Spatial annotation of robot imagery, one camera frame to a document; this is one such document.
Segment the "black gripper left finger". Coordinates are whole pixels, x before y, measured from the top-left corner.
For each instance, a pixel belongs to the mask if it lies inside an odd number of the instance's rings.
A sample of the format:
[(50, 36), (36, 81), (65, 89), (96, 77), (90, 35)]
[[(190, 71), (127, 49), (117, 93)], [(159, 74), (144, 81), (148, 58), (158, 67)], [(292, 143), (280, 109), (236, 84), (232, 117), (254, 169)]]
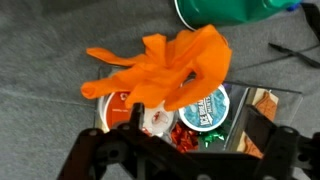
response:
[(144, 119), (144, 105), (142, 103), (135, 103), (132, 107), (131, 116), (129, 122), (135, 125), (137, 128), (140, 127), (140, 123)]

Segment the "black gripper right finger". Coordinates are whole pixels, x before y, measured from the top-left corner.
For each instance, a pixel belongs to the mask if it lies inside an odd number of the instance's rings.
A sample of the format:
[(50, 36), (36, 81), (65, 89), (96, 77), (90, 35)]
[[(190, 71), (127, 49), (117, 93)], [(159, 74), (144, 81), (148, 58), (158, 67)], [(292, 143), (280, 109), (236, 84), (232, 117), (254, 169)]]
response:
[(244, 132), (257, 148), (263, 152), (277, 126), (253, 105), (244, 106), (242, 117), (244, 118)]

